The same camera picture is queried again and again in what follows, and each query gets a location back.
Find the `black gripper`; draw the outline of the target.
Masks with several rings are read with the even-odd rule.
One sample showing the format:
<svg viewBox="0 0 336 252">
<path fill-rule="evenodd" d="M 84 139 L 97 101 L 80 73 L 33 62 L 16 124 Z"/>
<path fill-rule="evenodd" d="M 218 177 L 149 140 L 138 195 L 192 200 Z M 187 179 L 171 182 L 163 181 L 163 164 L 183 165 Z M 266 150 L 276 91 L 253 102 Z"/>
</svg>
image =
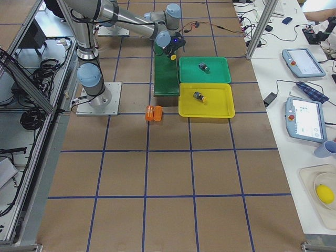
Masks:
<svg viewBox="0 0 336 252">
<path fill-rule="evenodd" d="M 163 48 L 163 51 L 166 55 L 175 55 L 176 51 L 185 46 L 186 41 L 183 38 L 181 33 L 176 33 L 171 37 L 170 43 Z"/>
</svg>

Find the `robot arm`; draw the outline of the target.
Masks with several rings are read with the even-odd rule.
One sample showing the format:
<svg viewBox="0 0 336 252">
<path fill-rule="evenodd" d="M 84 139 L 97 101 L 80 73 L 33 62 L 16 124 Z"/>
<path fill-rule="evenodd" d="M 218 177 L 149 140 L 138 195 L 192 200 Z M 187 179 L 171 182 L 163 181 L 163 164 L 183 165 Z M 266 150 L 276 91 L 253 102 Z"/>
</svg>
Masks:
<svg viewBox="0 0 336 252">
<path fill-rule="evenodd" d="M 117 1 L 59 1 L 60 8 L 77 42 L 79 68 L 77 79 L 85 96 L 77 106 L 103 108 L 120 96 L 104 81 L 96 36 L 121 37 L 134 32 L 152 43 L 155 96 L 177 96 L 179 81 L 176 52 L 185 46 L 181 35 L 181 8 L 170 3 L 165 10 L 143 16 L 119 6 Z"/>
</svg>

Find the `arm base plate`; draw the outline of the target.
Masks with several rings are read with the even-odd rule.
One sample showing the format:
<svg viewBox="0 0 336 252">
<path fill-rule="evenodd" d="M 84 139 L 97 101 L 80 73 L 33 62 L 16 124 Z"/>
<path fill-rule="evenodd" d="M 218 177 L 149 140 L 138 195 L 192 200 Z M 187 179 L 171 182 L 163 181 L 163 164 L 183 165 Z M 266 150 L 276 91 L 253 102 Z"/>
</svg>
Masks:
<svg viewBox="0 0 336 252">
<path fill-rule="evenodd" d="M 111 27 L 100 26 L 98 29 L 98 36 L 100 37 L 129 36 L 129 33 L 129 30 L 116 25 Z"/>
<path fill-rule="evenodd" d="M 119 111 L 121 97 L 121 82 L 105 82 L 105 91 L 92 100 L 92 97 L 87 98 L 84 88 L 81 90 L 81 95 L 84 99 L 79 101 L 77 106 L 77 116 L 117 116 Z"/>
</svg>

